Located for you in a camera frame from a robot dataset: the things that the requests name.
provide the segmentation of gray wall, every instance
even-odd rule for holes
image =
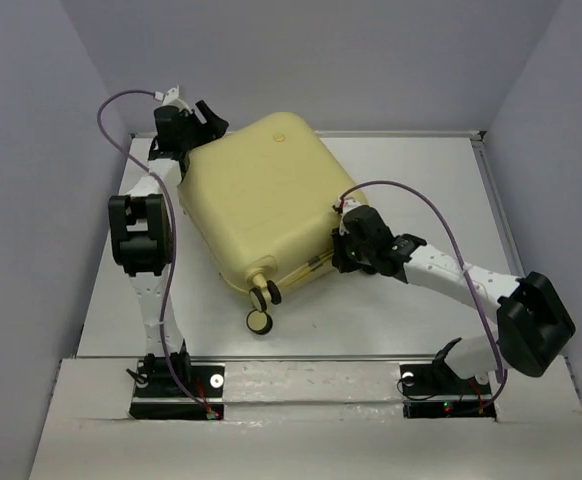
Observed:
[[[0,480],[28,477],[91,295],[122,165],[95,127],[105,97],[59,2],[0,0]]]
[[[550,275],[578,332],[582,390],[582,0],[565,0],[487,135],[522,262]]]
[[[331,130],[486,129],[559,3],[62,1],[110,92],[180,83],[233,127],[292,110]]]

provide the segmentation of white platform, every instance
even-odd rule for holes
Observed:
[[[134,365],[65,360],[32,480],[582,479],[582,409],[562,361],[541,379],[512,373],[497,423],[404,419],[398,365],[383,362],[229,363],[227,420],[136,421]]]
[[[395,179],[438,205],[465,259],[509,271],[483,178],[468,138],[323,138],[357,181]],[[150,141],[132,152],[146,159]],[[120,192],[141,176],[127,166]],[[450,251],[437,218],[419,199],[390,187],[366,190],[395,234],[412,233]],[[176,321],[196,356],[281,357],[434,353],[451,338],[478,334],[476,313],[436,293],[381,277],[327,275],[272,312],[262,338],[245,326],[249,301],[223,283],[201,237],[184,215],[177,219],[178,264],[172,290]],[[79,357],[139,357],[144,330],[133,290],[107,241],[88,311]]]

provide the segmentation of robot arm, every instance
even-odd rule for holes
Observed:
[[[340,228],[333,231],[333,266],[340,273],[371,269],[475,306],[454,257],[413,235],[394,236],[374,208],[355,200],[347,199],[340,213]],[[488,318],[497,325],[504,361],[525,375],[541,376],[575,333],[549,279],[536,272],[518,278],[473,265],[465,268]],[[495,369],[486,335],[452,340],[434,364],[462,379]]]
[[[145,364],[164,357],[160,335],[160,311],[173,258],[172,232],[166,203],[154,176],[176,187],[187,174],[189,152],[220,138],[229,124],[203,101],[196,103],[206,122],[180,97],[178,87],[156,94],[162,103],[154,110],[157,136],[149,151],[150,173],[125,195],[109,199],[109,225],[113,258],[124,268],[137,294],[146,331]],[[174,365],[185,374],[190,361],[184,338],[175,322],[171,300],[164,314],[165,342]]]

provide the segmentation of purple cable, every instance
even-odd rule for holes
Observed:
[[[487,320],[487,314],[484,311],[484,307],[482,306],[482,301],[480,300],[480,297],[478,296],[478,292],[476,291],[475,286],[473,285],[473,281],[471,280],[471,276],[469,275],[469,272],[467,270],[465,270],[465,268],[464,268],[465,267],[464,258],[462,257],[462,253],[460,253],[460,247],[458,246],[458,242],[456,241],[455,236],[453,235],[453,232],[451,231],[451,227],[449,227],[449,224],[442,216],[442,213],[440,212],[440,210],[438,210],[438,208],[433,204],[433,202],[431,200],[429,200],[427,197],[425,197],[422,193],[418,192],[415,188],[412,188],[412,187],[409,187],[408,185],[405,185],[403,183],[394,182],[391,180],[372,180],[370,182],[360,183],[359,185],[355,185],[354,187],[351,187],[346,192],[344,192],[342,195],[340,195],[340,200],[344,201],[344,199],[346,198],[347,195],[355,192],[356,190],[359,190],[359,189],[364,188],[364,187],[370,187],[373,185],[390,185],[392,187],[398,187],[398,188],[401,188],[403,190],[406,190],[409,193],[412,193],[413,195],[418,197],[420,200],[422,200],[424,203],[426,203],[429,206],[429,208],[431,208],[431,210],[433,210],[433,213],[435,213],[435,215],[438,217],[438,220],[440,220],[440,223],[442,223],[442,226],[444,227],[444,230],[447,232],[447,236],[449,237],[449,240],[451,241],[451,246],[453,247],[453,251],[455,252],[455,256],[458,259],[458,264],[460,265],[460,268],[462,268],[462,271],[464,274],[464,279],[466,280],[467,287],[469,287],[469,292],[471,293],[471,298],[473,298],[473,302],[475,303],[475,309],[477,310],[478,316],[480,317],[480,321],[482,322],[482,327],[484,327],[484,333],[486,333],[487,339],[489,340],[489,345],[491,345],[491,350],[493,351],[493,356],[495,357],[495,363],[496,363],[496,367],[497,367],[496,372],[495,372],[495,378],[498,381],[498,383],[503,384],[505,381],[505,375],[504,375],[504,368],[502,366],[502,357],[500,356],[500,351],[498,350],[498,345],[496,344],[495,338],[493,338],[493,334],[491,333],[491,329],[489,328],[489,321]]]
[[[162,193],[164,194],[164,198],[167,202],[167,210],[169,211],[169,219],[170,219],[169,221],[171,223],[171,233],[172,233],[171,238],[173,241],[173,256],[171,258],[171,268],[169,269],[169,275],[167,275],[167,284],[164,287],[164,296],[162,297],[162,306],[160,307],[160,317],[159,317],[160,342],[162,343],[162,351],[164,352],[164,360],[167,364],[167,368],[169,369],[169,373],[171,374],[171,377],[173,378],[173,381],[175,382],[175,384],[178,386],[178,388],[180,390],[182,390],[182,393],[184,393],[187,397],[189,397],[195,403],[200,405],[202,408],[206,409],[206,405],[200,399],[195,397],[187,389],[187,387],[184,386],[184,384],[178,378],[178,374],[176,373],[175,368],[173,368],[173,363],[171,362],[169,348],[167,347],[167,342],[166,342],[166,335],[164,333],[164,315],[167,311],[167,302],[169,301],[169,292],[171,291],[171,283],[173,283],[173,273],[175,272],[176,252],[178,251],[177,241],[176,241],[176,232],[175,232],[175,230],[176,230],[175,229],[175,210],[173,209],[173,203],[171,202],[171,197],[169,196],[167,186],[164,184],[164,182],[162,181],[162,179],[158,175],[154,174],[153,172],[151,172],[151,170],[149,170],[149,167],[147,167],[144,163],[142,163],[135,156],[133,156],[133,154],[131,154],[131,152],[125,151],[124,148],[122,147],[122,145],[120,145],[113,138],[111,138],[111,135],[109,135],[107,133],[107,131],[104,129],[104,125],[102,125],[102,112],[107,107],[107,105],[109,105],[111,102],[113,102],[114,100],[116,100],[124,95],[132,95],[132,94],[148,95],[150,97],[154,97],[155,93],[150,92],[148,90],[124,90],[122,92],[116,93],[115,95],[112,95],[111,97],[106,99],[102,105],[100,105],[100,108],[98,108],[98,115],[97,115],[98,128],[100,129],[100,133],[102,133],[104,138],[106,138],[107,141],[111,145],[113,145],[113,147],[116,150],[118,150],[120,153],[122,153],[122,155],[127,157],[129,160],[131,160],[133,163],[135,163],[138,167],[140,167],[146,173],[151,175],[155,179],[155,181],[158,183],[160,190],[162,190]]]

